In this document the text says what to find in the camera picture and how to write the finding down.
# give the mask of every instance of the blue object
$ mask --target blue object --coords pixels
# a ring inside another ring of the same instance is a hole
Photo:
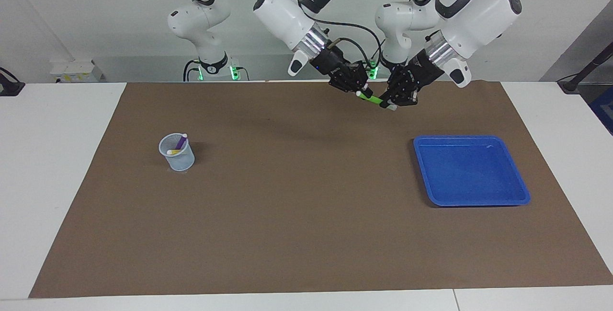
[[[499,137],[420,136],[414,146],[428,196],[437,206],[530,202],[530,193]]]
[[[613,133],[613,87],[593,101],[590,108],[609,132]]]

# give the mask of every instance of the purple marker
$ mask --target purple marker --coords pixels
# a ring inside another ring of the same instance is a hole
[[[185,142],[188,140],[188,134],[182,134],[181,135],[181,139],[179,140],[179,143],[177,143],[177,147],[175,148],[175,150],[182,150],[183,149],[183,145],[185,144]]]

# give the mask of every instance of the white table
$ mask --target white table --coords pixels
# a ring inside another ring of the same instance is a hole
[[[503,84],[547,164],[613,267],[613,137],[556,84]],[[29,84],[0,98],[0,311],[611,310],[613,286],[24,300],[125,84]]]

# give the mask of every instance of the brown surface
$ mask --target brown surface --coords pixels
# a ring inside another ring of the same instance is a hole
[[[322,83],[129,84],[30,296],[613,284],[500,84],[420,94],[392,113]],[[157,152],[177,131],[185,173]],[[532,203],[434,207],[422,134],[501,137]]]

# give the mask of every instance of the translucent plastic cup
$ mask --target translucent plastic cup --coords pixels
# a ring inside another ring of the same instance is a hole
[[[190,139],[185,141],[182,149],[177,154],[168,154],[169,151],[175,150],[177,143],[181,140],[183,134],[170,134],[159,142],[159,153],[162,154],[166,161],[170,164],[171,169],[182,172],[188,170],[193,165],[195,157],[190,147]]]

